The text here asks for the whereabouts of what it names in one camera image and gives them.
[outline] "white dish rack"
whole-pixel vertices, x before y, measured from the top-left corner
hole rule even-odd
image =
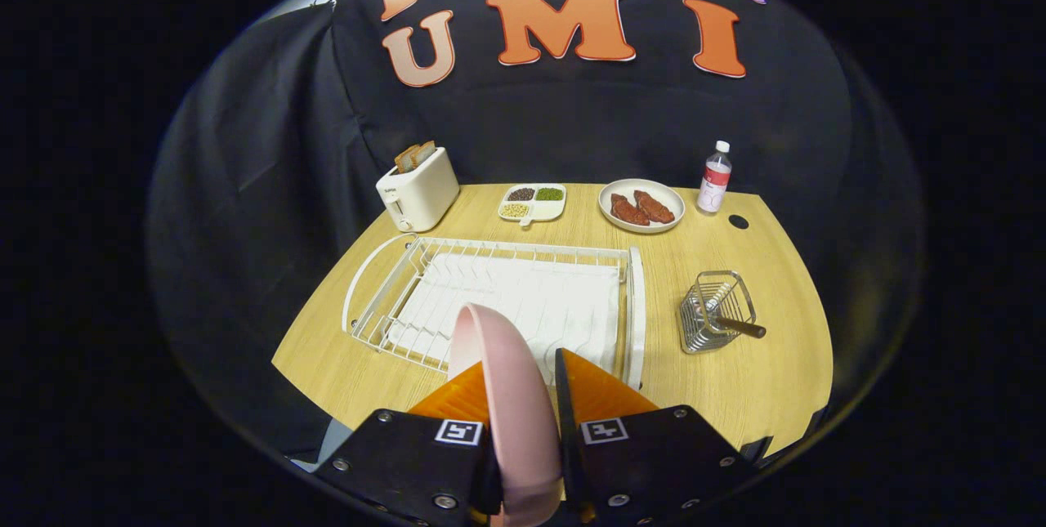
[[[389,244],[412,236],[363,314],[348,304],[363,270]],[[571,349],[639,388],[646,304],[639,250],[571,248],[392,237],[362,264],[345,294],[341,327],[376,351],[441,372],[467,302],[491,307],[516,325],[545,383],[554,383],[555,349]]]

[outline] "bread slice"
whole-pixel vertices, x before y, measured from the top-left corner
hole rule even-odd
[[[415,150],[417,150],[417,144],[411,144],[403,154],[395,156],[395,166],[400,174],[407,174],[408,170],[414,169],[410,162],[410,154]]]
[[[411,169],[417,169],[418,166],[429,159],[429,156],[435,154],[436,142],[434,140],[429,140],[429,142],[422,144],[419,147],[415,147],[413,152],[410,152],[410,162]]]

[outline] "meat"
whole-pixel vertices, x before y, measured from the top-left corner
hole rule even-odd
[[[636,189],[634,196],[636,197],[636,206],[654,223],[672,223],[676,221],[676,215],[672,214],[672,211],[664,204],[657,202],[653,197],[643,192],[642,189]]]
[[[620,194],[610,196],[610,214],[632,225],[649,226],[651,223],[642,210],[633,207],[632,203]]]

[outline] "beans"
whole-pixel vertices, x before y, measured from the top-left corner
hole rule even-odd
[[[501,207],[501,216],[520,219],[526,216],[528,211],[530,211],[530,207],[526,206],[526,204],[505,204],[505,206]]]
[[[519,188],[508,196],[508,200],[530,200],[533,199],[533,188]]]
[[[563,200],[563,189],[558,189],[558,188],[538,189],[538,200]]]

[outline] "pink bowl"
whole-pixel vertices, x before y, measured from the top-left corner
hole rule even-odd
[[[491,434],[504,502],[495,526],[533,527],[560,506],[560,431],[523,336],[500,312],[464,304],[451,339],[449,377],[483,363]]]

